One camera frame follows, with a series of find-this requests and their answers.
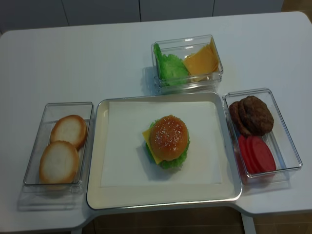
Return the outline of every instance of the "red tomato slice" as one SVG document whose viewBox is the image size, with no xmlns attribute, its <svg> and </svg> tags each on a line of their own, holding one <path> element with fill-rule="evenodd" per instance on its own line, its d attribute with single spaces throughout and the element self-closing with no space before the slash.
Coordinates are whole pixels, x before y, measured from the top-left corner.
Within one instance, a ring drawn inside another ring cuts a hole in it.
<svg viewBox="0 0 312 234">
<path fill-rule="evenodd" d="M 246 147 L 246 152 L 247 152 L 247 156 L 249 158 L 249 161 L 251 163 L 251 166 L 254 168 L 255 173 L 260 173 L 261 169 L 258 166 L 257 162 L 255 162 L 254 160 L 254 151 L 252 150 L 252 148 L 250 147 L 250 140 L 251 137 L 248 137 L 246 139 L 246 143 L 245 143 L 245 147 Z"/>
<path fill-rule="evenodd" d="M 251 174 L 255 174 L 258 173 L 257 168 L 253 165 L 253 163 L 251 162 L 251 157 L 248 156 L 248 152 L 247 152 L 247 145 L 246 145 L 246 139 L 244 136 L 239 136 L 238 138 L 238 145 L 239 145 L 239 149 L 240 149 L 240 153 L 242 154 L 244 163 L 246 165 L 247 171 Z"/>
<path fill-rule="evenodd" d="M 251 151 L 251 156 L 261 172 L 276 170 L 273 155 L 267 144 L 257 136 L 250 136 L 247 139 L 247 148 Z"/>
</svg>

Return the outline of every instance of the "lettuce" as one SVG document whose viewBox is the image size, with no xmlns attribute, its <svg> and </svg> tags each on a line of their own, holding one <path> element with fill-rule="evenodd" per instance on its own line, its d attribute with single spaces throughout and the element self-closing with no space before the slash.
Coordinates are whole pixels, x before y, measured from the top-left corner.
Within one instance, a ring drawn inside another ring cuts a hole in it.
<svg viewBox="0 0 312 234">
<path fill-rule="evenodd" d="M 182 59 L 176 55 L 163 55 L 157 43 L 154 44 L 154 54 L 157 59 L 159 78 L 165 86 L 187 83 L 187 80 L 176 79 L 189 75 Z"/>
<path fill-rule="evenodd" d="M 155 122 L 153 122 L 151 125 L 150 125 L 150 128 L 154 126 L 154 124 L 157 122 L 158 120 L 156 120 Z M 189 149 L 189 145 L 190 145 L 190 136 L 189 136 L 189 139 L 188 139 L 188 143 L 187 143 L 187 146 L 184 150 L 184 152 L 180 155 L 180 157 L 172 160 L 172 161 L 161 161 L 160 162 L 160 166 L 163 168 L 163 169 L 169 169 L 169 168 L 175 168 L 175 167 L 180 167 L 182 166 L 182 163 L 185 161 L 186 157 L 187 157 L 187 151 Z M 151 153 L 151 150 L 149 149 L 147 143 L 145 144 L 145 147 L 147 149 L 147 152 L 148 152 L 148 155 L 149 157 L 154 161 L 154 158 L 152 156 L 152 153 Z"/>
</svg>

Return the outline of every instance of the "tabletop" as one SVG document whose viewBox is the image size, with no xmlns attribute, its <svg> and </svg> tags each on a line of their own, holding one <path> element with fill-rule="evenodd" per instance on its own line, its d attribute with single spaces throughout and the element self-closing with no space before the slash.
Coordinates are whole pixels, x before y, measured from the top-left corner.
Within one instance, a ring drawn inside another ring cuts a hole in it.
<svg viewBox="0 0 312 234">
<path fill-rule="evenodd" d="M 151 44 L 206 34 L 224 67 L 218 93 L 270 88 L 303 161 L 289 182 L 244 187 L 230 205 L 249 215 L 312 210 L 312 25 L 303 13 L 91 25 L 0 38 L 0 231 L 71 229 L 108 214 L 90 210 L 85 194 L 71 208 L 18 208 L 44 106 L 155 94 Z"/>
</svg>

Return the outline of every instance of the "toy hamburger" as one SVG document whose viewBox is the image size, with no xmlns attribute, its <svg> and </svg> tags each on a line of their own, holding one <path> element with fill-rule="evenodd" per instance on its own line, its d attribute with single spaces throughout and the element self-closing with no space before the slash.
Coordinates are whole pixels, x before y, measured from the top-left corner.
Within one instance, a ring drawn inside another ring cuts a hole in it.
<svg viewBox="0 0 312 234">
<path fill-rule="evenodd" d="M 163 169 L 180 167 L 185 161 L 190 138 L 179 118 L 169 115 L 156 120 L 143 136 L 149 155 Z"/>
</svg>

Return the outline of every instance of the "table leg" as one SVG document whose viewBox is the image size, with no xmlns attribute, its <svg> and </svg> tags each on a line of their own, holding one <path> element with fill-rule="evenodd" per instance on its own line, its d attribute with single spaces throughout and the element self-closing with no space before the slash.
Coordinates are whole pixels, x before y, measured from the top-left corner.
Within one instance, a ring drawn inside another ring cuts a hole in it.
<svg viewBox="0 0 312 234">
<path fill-rule="evenodd" d="M 242 213 L 240 215 L 242 216 L 245 234 L 256 234 L 253 218 L 245 216 Z"/>
<path fill-rule="evenodd" d="M 71 231 L 72 234 L 81 234 L 82 228 Z"/>
</svg>

